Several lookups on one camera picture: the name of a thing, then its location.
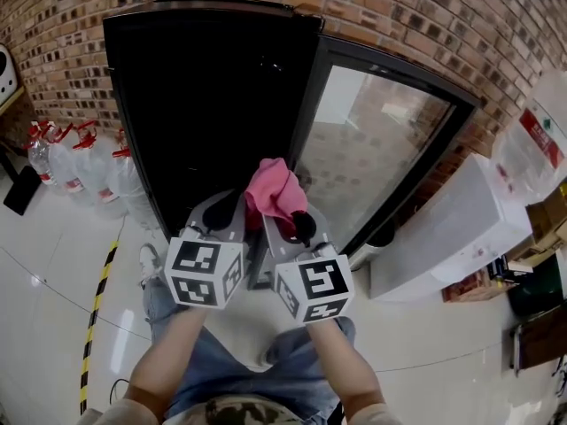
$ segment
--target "jeans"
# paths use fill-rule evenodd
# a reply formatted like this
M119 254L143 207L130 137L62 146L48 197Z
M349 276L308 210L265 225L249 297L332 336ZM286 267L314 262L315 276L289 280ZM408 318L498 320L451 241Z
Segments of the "jeans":
M145 284L144 310L155 343L171 317L182 308L175 303L167 285L155 278ZM337 318L336 322L352 343L353 322L346 317ZM277 336L268 349L267 362L273 366L263 373L249 370L203 327L166 419L221 395L257 395L287 407L304 423L326 423L337 407L338 397L323 376L306 329L297 328Z

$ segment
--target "plastic bottle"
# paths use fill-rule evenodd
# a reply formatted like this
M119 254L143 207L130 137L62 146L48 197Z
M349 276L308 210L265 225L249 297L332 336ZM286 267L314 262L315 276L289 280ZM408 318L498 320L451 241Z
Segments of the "plastic bottle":
M30 141L27 144L27 157L30 165L39 175L43 184L57 195L65 195L65 189L57 182L51 173L49 150L50 145L43 139L44 133L49 129L48 121L32 121L29 129Z
M126 214L123 200L108 187L108 174L113 162L113 152L119 145L111 138L97 137L94 121L77 127L79 143L73 149L74 166L77 176L91 195L95 197L95 207L101 217L118 219Z
M567 176L567 73L549 71L494 141L491 162L506 194L544 200Z
M43 138L50 144L49 161L51 173L55 180L62 184L69 197L79 206L90 206L93 199L85 189L77 173L74 171L73 152L69 146L73 124L65 130L61 127L50 126Z
M123 133L124 130L121 129L121 149L113 153L114 161L108 175L108 186L124 200L128 212L142 228L154 230L159 228L158 219L151 208L150 200L145 195L142 180Z

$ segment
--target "pink towel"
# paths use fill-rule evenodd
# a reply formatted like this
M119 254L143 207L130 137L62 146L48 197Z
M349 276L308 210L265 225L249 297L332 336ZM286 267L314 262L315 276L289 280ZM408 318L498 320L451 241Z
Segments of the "pink towel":
M263 159L245 191L247 204L246 226L258 229L261 215L285 220L295 229L291 214L307 211L307 197L299 186L297 176L288 170L282 158Z

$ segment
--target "floor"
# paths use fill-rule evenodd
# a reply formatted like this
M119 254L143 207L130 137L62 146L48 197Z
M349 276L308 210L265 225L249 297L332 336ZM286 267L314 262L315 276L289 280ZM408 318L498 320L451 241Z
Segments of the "floor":
M0 199L10 185L7 178L0 181ZM0 205L0 402L12 425L77 422L89 315L106 253L119 233L89 371L88 404L101 411L114 381L128 378L150 346L136 286L138 248L152 242L165 253L166 240L130 218L100 220L44 186L24 217ZM557 401L555 367L536 367L517 379L508 369L502 339L514 319L506 296L478 304L443 305L432 297L384 305L368 300L368 273L355 276L358 294L348 314L358 330L356 347L403 423L548 423ZM242 288L206 325L254 367L256 354L291 319L274 293Z

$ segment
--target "glass panel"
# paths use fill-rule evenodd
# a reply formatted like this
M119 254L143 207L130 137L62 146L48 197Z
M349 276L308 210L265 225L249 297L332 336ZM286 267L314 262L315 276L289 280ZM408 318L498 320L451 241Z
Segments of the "glass panel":
M403 179L450 104L333 66L297 174L342 250Z

